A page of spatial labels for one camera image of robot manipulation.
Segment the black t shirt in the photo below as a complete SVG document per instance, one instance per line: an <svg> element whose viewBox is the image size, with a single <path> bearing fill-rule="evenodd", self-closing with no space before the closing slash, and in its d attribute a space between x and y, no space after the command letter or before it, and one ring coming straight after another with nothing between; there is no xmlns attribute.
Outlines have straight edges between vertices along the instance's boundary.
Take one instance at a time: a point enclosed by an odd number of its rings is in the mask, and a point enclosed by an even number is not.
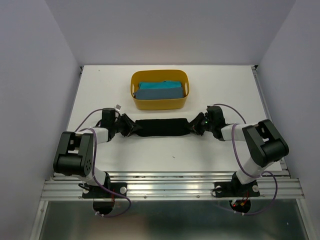
<svg viewBox="0 0 320 240"><path fill-rule="evenodd" d="M139 137L180 137L191 133L186 118L141 119L135 123L139 129L134 134Z"/></svg>

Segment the yellow plastic basket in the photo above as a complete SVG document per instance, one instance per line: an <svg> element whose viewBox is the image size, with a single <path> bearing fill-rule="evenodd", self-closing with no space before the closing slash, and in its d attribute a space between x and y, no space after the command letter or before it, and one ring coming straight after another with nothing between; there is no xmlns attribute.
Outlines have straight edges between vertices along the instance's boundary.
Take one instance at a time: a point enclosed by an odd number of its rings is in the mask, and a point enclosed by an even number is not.
<svg viewBox="0 0 320 240"><path fill-rule="evenodd" d="M182 98L170 99L137 99L135 92L139 89L140 82L160 83L163 81L180 82L182 87ZM154 69L135 72L131 77L130 94L139 110L176 110L184 107L190 93L190 85L187 74L179 69Z"/></svg>

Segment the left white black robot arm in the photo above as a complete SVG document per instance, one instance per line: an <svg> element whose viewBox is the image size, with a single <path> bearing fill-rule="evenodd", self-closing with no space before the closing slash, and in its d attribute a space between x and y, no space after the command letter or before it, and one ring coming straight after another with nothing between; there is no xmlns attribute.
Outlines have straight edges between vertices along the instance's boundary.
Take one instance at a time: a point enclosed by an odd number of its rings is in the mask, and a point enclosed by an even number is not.
<svg viewBox="0 0 320 240"><path fill-rule="evenodd" d="M82 129L85 123L82 121L75 131L64 131L61 134L53 170L58 174L78 178L84 182L84 190L94 189L100 197L113 194L122 198L122 194L111 189L109 174L96 167L98 145L110 142L116 134L128 137L142 127L125 113L120 114L117 108L96 109L85 120L97 112L101 112L101 119L95 126Z"/></svg>

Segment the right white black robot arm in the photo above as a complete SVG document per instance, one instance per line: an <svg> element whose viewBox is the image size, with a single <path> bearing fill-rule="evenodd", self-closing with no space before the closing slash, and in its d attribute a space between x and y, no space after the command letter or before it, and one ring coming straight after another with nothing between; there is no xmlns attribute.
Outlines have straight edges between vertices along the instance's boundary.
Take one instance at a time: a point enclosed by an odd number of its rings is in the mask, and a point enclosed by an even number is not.
<svg viewBox="0 0 320 240"><path fill-rule="evenodd" d="M219 105L208 106L207 112L199 113L186 128L200 136L211 132L220 141L230 141L233 149L237 141L247 145L250 157L245 164L238 164L239 170L232 175L231 181L214 183L211 194L216 198L260 196L257 179L269 166L289 154L288 144L271 120L265 119L253 125L226 123Z"/></svg>

